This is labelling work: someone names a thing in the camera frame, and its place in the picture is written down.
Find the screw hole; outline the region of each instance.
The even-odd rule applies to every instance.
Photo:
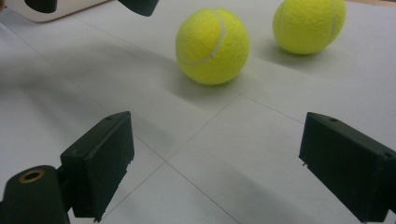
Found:
[[[43,170],[33,170],[25,173],[24,175],[21,176],[20,182],[22,184],[29,184],[32,182],[37,181],[41,177],[43,177],[44,171]]]

